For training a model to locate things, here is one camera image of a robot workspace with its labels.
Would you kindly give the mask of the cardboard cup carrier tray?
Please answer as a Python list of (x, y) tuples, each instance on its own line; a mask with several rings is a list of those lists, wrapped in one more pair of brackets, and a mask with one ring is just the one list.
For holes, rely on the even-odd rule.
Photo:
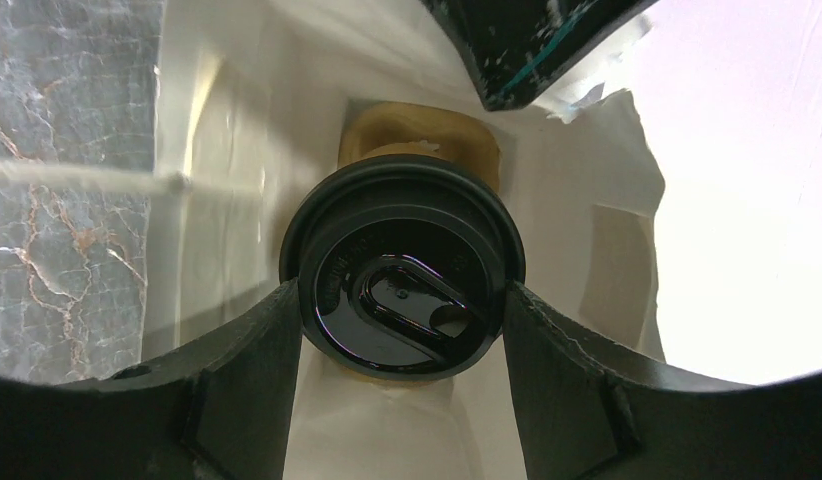
[(459, 112), (417, 104), (384, 102), (360, 113), (341, 136), (337, 166), (404, 153), (453, 163), (500, 191), (501, 150), (488, 127)]

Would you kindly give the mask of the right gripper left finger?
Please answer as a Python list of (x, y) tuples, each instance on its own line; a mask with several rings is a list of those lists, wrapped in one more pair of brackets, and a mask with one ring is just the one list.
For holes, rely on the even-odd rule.
[(104, 380), (0, 377), (0, 479), (279, 479), (301, 340), (289, 281)]

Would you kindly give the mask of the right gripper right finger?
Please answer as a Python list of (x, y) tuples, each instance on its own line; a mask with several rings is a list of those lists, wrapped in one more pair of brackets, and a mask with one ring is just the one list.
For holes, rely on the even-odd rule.
[(519, 283), (504, 345), (531, 479), (822, 479), (822, 372), (763, 386), (689, 372)]

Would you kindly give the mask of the light blue paper bag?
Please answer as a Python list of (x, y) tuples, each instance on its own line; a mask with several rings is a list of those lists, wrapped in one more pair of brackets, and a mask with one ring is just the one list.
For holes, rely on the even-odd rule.
[(522, 479), (518, 282), (661, 357), (641, 1), (0, 1), (0, 479)]

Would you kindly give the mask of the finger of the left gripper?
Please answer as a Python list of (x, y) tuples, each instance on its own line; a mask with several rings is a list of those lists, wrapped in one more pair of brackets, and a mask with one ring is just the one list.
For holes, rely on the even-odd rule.
[(489, 112), (527, 107), (655, 0), (431, 0)]

